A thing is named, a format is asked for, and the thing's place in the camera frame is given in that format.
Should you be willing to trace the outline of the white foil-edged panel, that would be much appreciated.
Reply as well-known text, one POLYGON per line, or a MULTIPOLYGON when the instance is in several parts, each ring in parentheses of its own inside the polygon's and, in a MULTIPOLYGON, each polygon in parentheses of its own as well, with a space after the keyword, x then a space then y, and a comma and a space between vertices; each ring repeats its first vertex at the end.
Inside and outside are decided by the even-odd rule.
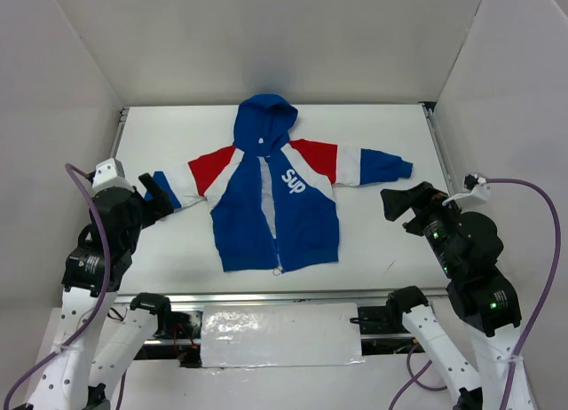
POLYGON ((210 368, 331 367, 364 361, 355 304, 208 306, 201 364, 210 368))

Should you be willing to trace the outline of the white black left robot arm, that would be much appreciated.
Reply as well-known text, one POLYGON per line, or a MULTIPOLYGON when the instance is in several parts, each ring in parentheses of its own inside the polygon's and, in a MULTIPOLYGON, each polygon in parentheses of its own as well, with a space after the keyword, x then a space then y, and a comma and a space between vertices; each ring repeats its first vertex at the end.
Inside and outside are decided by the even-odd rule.
POLYGON ((67 257, 59 335, 51 352, 32 368, 41 377, 22 408, 120 408, 127 371, 145 340, 172 331, 169 298, 140 293, 114 336, 99 345, 141 231, 173 211, 168 194, 149 174, 138 179, 147 198, 121 174, 101 169, 91 174, 94 194, 86 197, 91 222, 67 257))

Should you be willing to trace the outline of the aluminium table frame rail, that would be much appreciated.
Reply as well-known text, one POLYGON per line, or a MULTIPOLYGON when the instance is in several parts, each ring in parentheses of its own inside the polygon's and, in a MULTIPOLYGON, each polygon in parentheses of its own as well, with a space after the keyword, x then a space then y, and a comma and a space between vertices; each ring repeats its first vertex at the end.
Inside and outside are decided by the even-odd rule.
MULTIPOLYGON (((234 106, 132 106, 122 111, 113 153, 129 180, 191 160, 233 140, 234 106)), ((374 148, 414 165, 401 189, 422 181, 446 188, 446 167, 421 105, 301 105, 294 138, 374 148)), ((428 244, 383 216, 379 186, 335 189, 341 224, 339 260, 295 272, 224 272, 206 203, 162 220, 142 233, 118 302, 160 293, 184 307, 206 304, 381 298, 416 285, 443 296, 446 277, 428 244)))

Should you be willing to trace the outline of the blue red white hooded jacket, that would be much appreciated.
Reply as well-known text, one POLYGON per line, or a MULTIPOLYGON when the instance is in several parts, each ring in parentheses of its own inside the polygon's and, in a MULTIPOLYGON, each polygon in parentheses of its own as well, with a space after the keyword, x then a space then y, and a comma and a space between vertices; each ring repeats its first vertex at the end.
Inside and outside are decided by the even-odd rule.
POLYGON ((226 272, 337 262, 334 185, 396 182, 413 173, 398 155, 293 140, 297 116, 279 95, 253 96, 238 107, 230 146, 153 174, 174 209, 208 202, 226 272))

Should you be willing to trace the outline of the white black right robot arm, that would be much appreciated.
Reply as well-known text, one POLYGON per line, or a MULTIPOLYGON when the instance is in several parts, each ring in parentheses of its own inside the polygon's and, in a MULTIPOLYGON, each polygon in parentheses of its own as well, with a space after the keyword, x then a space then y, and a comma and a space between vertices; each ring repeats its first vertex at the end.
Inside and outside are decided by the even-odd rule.
POLYGON ((386 320, 413 334, 438 370, 456 409, 532 409, 524 364, 513 351, 521 337, 517 292, 498 270, 503 251, 489 217, 463 212, 457 199, 428 182, 408 190, 381 192, 384 216, 394 222, 408 210, 407 233, 429 243, 449 283, 446 293, 466 326, 476 361, 470 363, 440 326, 431 303, 415 287, 387 300, 386 320))

